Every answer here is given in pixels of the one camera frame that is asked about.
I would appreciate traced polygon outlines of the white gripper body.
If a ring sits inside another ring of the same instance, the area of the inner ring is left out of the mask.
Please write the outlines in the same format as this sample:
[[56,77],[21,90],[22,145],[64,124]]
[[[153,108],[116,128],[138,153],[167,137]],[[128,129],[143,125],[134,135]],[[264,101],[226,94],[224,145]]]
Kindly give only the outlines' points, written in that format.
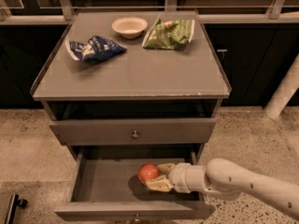
[[186,181],[187,170],[191,165],[189,163],[179,163],[174,166],[168,175],[168,179],[173,189],[178,193],[190,193]]

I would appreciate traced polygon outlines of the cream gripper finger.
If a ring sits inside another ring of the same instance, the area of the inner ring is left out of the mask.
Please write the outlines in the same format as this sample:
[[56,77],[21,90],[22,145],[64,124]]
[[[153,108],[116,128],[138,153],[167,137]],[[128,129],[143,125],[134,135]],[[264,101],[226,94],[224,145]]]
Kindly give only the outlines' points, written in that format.
[[145,182],[145,185],[150,190],[160,192],[169,192],[173,188],[166,175],[160,175],[155,179],[148,180]]
[[174,163],[164,163],[158,164],[157,168],[162,175],[168,175],[175,166]]

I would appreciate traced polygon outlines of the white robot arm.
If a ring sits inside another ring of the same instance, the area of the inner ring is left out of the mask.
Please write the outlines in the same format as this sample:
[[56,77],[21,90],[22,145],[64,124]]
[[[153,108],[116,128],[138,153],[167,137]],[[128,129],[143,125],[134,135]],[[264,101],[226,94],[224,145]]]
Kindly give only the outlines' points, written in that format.
[[160,192],[196,191],[223,200],[234,200],[244,192],[299,218],[298,185],[254,173],[226,159],[213,159],[207,165],[148,163],[140,167],[138,178],[148,189]]

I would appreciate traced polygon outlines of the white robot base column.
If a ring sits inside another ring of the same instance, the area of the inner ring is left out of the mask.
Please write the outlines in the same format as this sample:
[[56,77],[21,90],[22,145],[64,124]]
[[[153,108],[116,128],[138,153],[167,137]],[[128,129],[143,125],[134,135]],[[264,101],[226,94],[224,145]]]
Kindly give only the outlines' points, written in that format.
[[299,54],[293,61],[285,77],[281,80],[270,101],[264,109],[265,114],[276,119],[287,103],[299,89]]

